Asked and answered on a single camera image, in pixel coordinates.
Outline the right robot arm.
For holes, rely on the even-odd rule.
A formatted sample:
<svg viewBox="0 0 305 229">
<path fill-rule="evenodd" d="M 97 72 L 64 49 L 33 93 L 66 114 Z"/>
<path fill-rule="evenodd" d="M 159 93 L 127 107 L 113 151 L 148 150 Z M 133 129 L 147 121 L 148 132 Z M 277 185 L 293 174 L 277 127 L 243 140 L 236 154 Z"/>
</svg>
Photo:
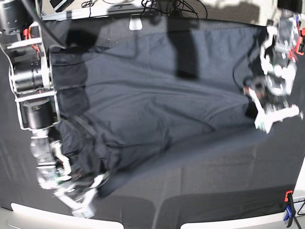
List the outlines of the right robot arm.
<svg viewBox="0 0 305 229">
<path fill-rule="evenodd" d="M 37 161 L 37 180 L 71 209 L 74 216 L 92 218 L 92 201 L 109 173 L 83 174 L 62 153 L 55 126 L 62 120 L 54 87 L 49 48 L 65 45 L 41 18 L 37 0 L 3 0 L 0 3 L 0 48 L 9 61 L 10 89 L 15 97 L 20 128 L 31 132 L 30 150 Z"/>
</svg>

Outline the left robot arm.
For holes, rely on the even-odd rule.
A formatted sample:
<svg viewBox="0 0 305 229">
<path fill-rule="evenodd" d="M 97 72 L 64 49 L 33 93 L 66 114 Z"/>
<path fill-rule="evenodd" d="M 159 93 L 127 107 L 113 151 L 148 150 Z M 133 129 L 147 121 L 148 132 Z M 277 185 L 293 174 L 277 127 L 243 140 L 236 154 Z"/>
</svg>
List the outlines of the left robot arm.
<svg viewBox="0 0 305 229">
<path fill-rule="evenodd" d="M 302 1 L 279 0 L 277 7 L 282 16 L 277 23 L 268 22 L 267 36 L 260 47 L 263 73 L 243 82 L 243 93 L 257 110 L 254 125 L 265 133 L 276 122 L 303 117 L 299 107 L 287 100 L 297 73 L 296 56 L 304 54 L 304 33 L 300 29 Z"/>
</svg>

